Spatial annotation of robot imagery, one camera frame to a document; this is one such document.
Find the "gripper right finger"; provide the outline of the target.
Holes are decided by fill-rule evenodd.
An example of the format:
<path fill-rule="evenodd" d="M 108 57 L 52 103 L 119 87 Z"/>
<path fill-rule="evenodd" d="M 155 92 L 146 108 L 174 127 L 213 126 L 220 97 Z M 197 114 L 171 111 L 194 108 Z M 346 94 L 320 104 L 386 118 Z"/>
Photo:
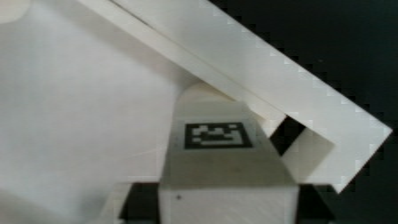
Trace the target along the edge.
<path fill-rule="evenodd" d="M 316 187 L 300 186 L 295 224 L 334 224 L 336 215 Z"/>

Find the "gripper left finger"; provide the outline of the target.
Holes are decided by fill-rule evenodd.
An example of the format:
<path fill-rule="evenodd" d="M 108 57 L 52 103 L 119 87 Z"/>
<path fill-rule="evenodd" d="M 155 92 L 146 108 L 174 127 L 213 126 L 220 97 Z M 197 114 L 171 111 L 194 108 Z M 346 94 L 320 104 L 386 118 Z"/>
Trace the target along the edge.
<path fill-rule="evenodd" d="M 96 224 L 160 224 L 156 182 L 114 186 Z"/>

